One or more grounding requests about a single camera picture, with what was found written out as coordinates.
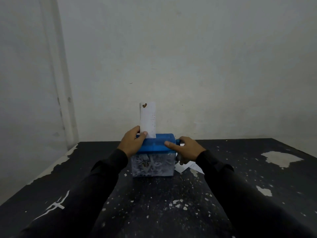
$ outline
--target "hand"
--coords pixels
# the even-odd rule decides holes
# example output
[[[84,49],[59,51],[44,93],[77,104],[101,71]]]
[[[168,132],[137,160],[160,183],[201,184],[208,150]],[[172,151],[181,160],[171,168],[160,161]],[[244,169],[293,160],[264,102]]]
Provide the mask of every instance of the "hand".
[[[196,161],[199,154],[206,149],[203,148],[196,140],[191,139],[190,137],[180,137],[181,141],[185,143],[184,146],[179,146],[169,141],[165,141],[165,146],[176,151],[181,155],[180,165],[187,164],[189,161]]]
[[[128,158],[138,152],[147,136],[147,132],[144,131],[140,134],[140,137],[136,138],[138,132],[140,132],[140,126],[135,126],[133,129],[126,132],[118,146],[118,149],[125,152]]]

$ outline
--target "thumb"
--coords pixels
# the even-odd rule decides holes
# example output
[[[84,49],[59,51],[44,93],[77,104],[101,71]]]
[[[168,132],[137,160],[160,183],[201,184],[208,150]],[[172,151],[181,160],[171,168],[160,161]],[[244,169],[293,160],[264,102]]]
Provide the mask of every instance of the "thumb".
[[[140,134],[140,136],[137,138],[137,141],[140,142],[141,144],[143,143],[143,141],[145,140],[147,136],[147,132],[144,131],[143,133]]]
[[[168,148],[170,148],[170,149],[176,151],[176,152],[180,152],[180,151],[182,150],[182,148],[181,148],[179,145],[174,144],[174,143],[171,143],[171,142],[169,142],[169,141],[165,141],[165,142],[164,142],[164,145],[165,145],[166,147],[168,147]]]

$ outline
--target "person's left hand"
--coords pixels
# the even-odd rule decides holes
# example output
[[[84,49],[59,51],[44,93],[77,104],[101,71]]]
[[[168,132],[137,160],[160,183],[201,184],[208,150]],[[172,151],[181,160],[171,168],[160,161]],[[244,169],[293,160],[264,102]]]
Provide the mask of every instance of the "person's left hand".
[[[138,132],[140,132],[140,126],[135,126],[133,129],[126,132],[118,146],[118,149],[125,152],[128,158],[138,152],[147,136],[147,132],[144,131],[140,134],[140,137],[137,138]]]

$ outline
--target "black table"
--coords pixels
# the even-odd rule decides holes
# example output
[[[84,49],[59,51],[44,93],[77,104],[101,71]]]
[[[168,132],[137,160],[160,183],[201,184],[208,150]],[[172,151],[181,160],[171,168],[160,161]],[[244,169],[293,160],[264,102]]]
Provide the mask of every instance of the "black table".
[[[231,164],[255,189],[270,189],[273,196],[269,199],[317,233],[315,157],[274,139],[198,142]],[[0,237],[17,234],[50,204],[64,197],[98,160],[110,155],[117,146],[118,142],[80,142],[69,160],[55,166],[50,175],[26,185],[0,206]],[[261,155],[269,151],[293,154],[303,160],[281,169],[267,163]],[[174,200],[183,202],[173,204]],[[239,237],[204,175],[198,173],[195,177],[190,169],[182,174],[175,171],[173,177],[133,179],[128,164],[104,208],[91,237]]]

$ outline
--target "blue plastic casing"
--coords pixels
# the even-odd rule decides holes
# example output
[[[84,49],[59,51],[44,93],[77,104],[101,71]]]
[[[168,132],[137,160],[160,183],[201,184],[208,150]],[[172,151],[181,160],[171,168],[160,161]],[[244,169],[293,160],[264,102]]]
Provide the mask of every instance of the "blue plastic casing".
[[[173,134],[156,134],[155,139],[145,139],[138,154],[170,154],[176,153],[164,145],[165,141],[180,145],[180,140],[176,140]]]

